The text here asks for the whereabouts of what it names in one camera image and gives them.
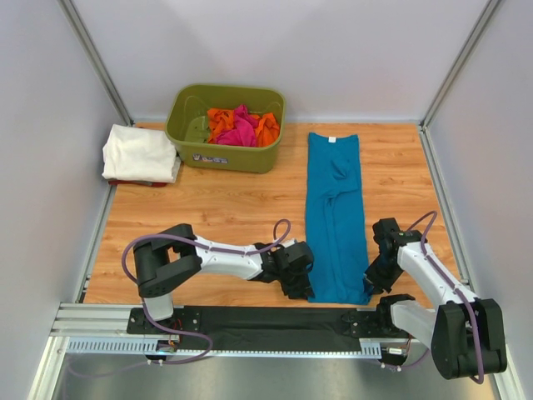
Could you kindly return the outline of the blue t shirt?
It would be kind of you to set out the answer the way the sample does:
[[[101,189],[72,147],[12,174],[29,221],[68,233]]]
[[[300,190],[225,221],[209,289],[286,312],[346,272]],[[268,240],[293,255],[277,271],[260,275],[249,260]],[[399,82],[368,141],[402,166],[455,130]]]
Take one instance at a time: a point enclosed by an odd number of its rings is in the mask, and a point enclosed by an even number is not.
[[[371,289],[357,135],[308,134],[306,242],[315,303],[367,305]]]

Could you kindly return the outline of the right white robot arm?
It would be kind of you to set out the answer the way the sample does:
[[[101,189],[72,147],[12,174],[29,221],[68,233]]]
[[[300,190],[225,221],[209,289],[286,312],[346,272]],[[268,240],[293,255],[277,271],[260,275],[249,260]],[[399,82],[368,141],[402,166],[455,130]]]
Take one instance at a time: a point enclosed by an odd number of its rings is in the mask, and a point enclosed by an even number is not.
[[[501,307],[483,299],[461,283],[431,249],[427,233],[400,229],[394,218],[372,226],[379,253],[365,272],[375,294],[381,295],[376,329],[391,337],[409,333],[431,353],[445,379],[471,378],[481,383],[487,374],[507,369],[506,339]],[[393,284],[409,274],[432,309],[411,295],[392,295]]]

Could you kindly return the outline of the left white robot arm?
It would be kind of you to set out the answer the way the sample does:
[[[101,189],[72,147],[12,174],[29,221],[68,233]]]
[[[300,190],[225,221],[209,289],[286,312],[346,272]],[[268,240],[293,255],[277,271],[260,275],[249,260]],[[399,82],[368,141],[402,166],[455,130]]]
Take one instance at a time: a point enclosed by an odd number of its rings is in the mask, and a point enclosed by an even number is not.
[[[190,224],[139,237],[122,254],[122,268],[137,284],[147,309],[146,324],[156,334],[169,333],[175,324],[172,293],[200,273],[228,275],[246,281],[281,284],[290,299],[315,297],[309,274],[314,257],[306,242],[286,240],[287,230],[270,243],[236,246],[197,236]]]

